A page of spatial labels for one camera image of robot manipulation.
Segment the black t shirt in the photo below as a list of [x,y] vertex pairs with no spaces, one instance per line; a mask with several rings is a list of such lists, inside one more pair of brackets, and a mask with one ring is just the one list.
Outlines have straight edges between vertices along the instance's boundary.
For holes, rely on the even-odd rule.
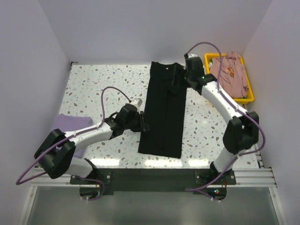
[[187,87],[172,85],[178,68],[182,65],[151,63],[144,109],[150,129],[141,133],[139,153],[181,158]]

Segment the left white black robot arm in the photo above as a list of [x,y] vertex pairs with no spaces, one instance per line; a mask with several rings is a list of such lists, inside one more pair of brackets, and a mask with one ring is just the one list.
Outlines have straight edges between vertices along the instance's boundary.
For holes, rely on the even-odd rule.
[[97,142],[116,138],[125,130],[148,131],[149,125],[144,119],[141,105],[142,100],[135,99],[104,121],[77,131],[62,132],[55,129],[41,144],[34,158],[51,179],[69,174],[81,177],[85,183],[92,184],[98,177],[97,167],[86,158],[75,157],[75,152]]

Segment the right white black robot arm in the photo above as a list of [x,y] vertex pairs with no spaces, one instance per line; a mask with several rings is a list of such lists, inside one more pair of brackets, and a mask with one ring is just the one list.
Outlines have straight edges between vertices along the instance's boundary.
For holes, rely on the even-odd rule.
[[188,87],[204,97],[226,122],[223,149],[210,164],[209,179],[220,184],[225,172],[232,168],[238,157],[254,153],[259,139],[259,116],[241,108],[218,84],[212,74],[205,74],[199,56],[185,54],[185,66],[174,70],[173,85]]

